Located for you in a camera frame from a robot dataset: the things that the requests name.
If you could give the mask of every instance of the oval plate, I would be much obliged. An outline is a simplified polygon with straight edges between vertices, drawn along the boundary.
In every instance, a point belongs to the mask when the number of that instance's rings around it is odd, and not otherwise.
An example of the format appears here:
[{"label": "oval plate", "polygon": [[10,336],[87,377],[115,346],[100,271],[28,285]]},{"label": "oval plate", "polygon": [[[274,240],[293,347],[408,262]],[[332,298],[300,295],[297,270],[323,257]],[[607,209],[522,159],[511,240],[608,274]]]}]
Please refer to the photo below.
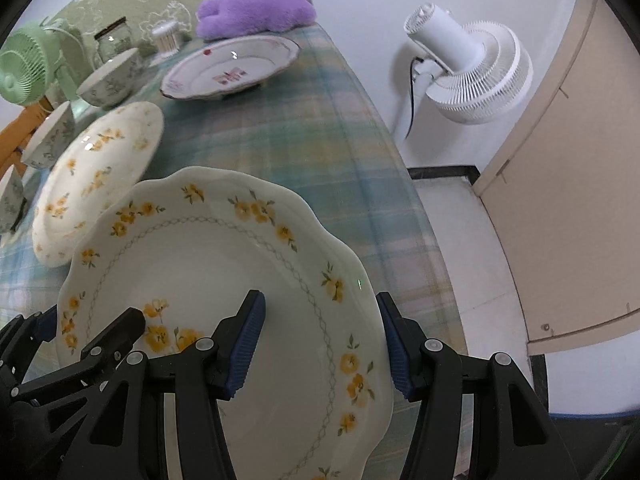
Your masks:
[{"label": "oval plate", "polygon": [[300,47],[279,36],[234,38],[201,48],[174,66],[160,91],[178,100],[210,99],[254,86],[293,63]]},{"label": "oval plate", "polygon": [[382,320],[358,257],[284,187],[211,168],[136,184],[74,253],[60,365],[128,306],[145,313],[135,348],[180,351],[251,288],[266,320],[244,387],[219,403],[238,479],[359,479],[392,412]]},{"label": "oval plate", "polygon": [[138,102],[111,111],[76,137],[36,204],[32,238],[40,263],[57,267],[71,260],[100,213],[145,172],[163,128],[160,108]]}]

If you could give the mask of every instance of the white wall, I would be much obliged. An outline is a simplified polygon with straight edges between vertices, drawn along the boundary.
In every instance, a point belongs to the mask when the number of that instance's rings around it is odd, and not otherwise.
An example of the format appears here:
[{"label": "white wall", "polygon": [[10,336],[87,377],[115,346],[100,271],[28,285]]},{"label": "white wall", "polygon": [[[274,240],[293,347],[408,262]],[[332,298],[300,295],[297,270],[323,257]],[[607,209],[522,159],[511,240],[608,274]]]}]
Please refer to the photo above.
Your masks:
[{"label": "white wall", "polygon": [[640,332],[546,355],[549,412],[621,413],[640,408]]},{"label": "white wall", "polygon": [[[69,0],[34,0],[28,19],[55,14]],[[408,89],[408,65],[418,53],[402,31],[405,17],[428,0],[314,0],[318,22],[327,30],[391,127]],[[431,0],[460,22],[495,20],[520,36],[531,54],[537,87],[562,38],[575,0]],[[400,146],[409,166],[476,164],[484,168],[519,117],[485,126],[459,126],[427,102],[409,141]],[[0,127],[8,120],[0,107]]]}]

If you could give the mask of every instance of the tablecloth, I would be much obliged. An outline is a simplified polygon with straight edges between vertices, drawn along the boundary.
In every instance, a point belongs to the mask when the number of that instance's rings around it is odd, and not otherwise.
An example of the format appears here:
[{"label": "tablecloth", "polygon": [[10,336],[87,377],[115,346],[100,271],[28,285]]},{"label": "tablecloth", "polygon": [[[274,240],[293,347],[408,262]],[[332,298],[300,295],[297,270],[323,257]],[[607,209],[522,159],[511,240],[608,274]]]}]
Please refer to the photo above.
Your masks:
[{"label": "tablecloth", "polygon": [[[218,101],[178,102],[159,92],[162,76],[201,47],[199,40],[143,73],[127,102],[153,102],[165,118],[162,141],[144,178],[161,178],[185,166],[210,166],[289,187],[360,257],[375,292],[388,290],[403,315],[417,320],[429,336],[466,352],[442,254],[379,114],[321,27],[284,36],[301,47],[288,70]],[[27,176],[30,198],[46,176]],[[32,220],[30,206],[15,235],[0,243],[0,324],[55,304],[68,272],[68,266],[47,269],[38,263],[31,247]],[[45,344],[30,373],[55,365],[52,344]],[[396,392],[391,426],[367,463],[366,480],[399,477],[417,412],[417,405]],[[457,470],[468,462],[470,416],[465,399]]]}]

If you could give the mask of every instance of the fan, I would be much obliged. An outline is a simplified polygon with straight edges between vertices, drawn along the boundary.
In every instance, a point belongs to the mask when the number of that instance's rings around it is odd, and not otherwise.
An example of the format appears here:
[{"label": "fan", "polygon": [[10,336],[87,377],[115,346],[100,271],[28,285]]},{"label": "fan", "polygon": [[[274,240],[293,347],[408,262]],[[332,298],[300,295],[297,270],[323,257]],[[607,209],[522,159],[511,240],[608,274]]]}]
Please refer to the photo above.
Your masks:
[{"label": "fan", "polygon": [[46,26],[28,23],[12,32],[0,49],[0,95],[17,105],[42,99],[54,80],[73,101],[91,72],[80,34],[63,20]]},{"label": "fan", "polygon": [[434,4],[423,4],[404,31],[427,53],[412,67],[412,92],[394,129],[408,136],[414,108],[426,95],[446,118],[461,124],[492,121],[517,106],[529,91],[531,58],[513,31],[494,22],[458,24]]}]

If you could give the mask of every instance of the silver screw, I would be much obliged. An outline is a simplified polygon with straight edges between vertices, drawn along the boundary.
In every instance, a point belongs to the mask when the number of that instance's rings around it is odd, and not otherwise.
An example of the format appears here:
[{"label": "silver screw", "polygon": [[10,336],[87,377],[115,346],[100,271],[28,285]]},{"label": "silver screw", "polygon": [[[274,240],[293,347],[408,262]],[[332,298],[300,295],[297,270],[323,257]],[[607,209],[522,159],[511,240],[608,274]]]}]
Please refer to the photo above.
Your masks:
[{"label": "silver screw", "polygon": [[131,352],[127,356],[127,363],[130,365],[137,365],[140,361],[142,361],[142,352]]},{"label": "silver screw", "polygon": [[202,339],[198,339],[196,341],[196,348],[202,351],[213,348],[213,339],[211,339],[210,337],[203,337]]},{"label": "silver screw", "polygon": [[444,348],[442,343],[437,339],[427,339],[427,341],[424,342],[424,347],[430,352],[439,352]]},{"label": "silver screw", "polygon": [[502,366],[508,366],[511,364],[511,358],[504,352],[498,352],[495,355],[495,362]]}]

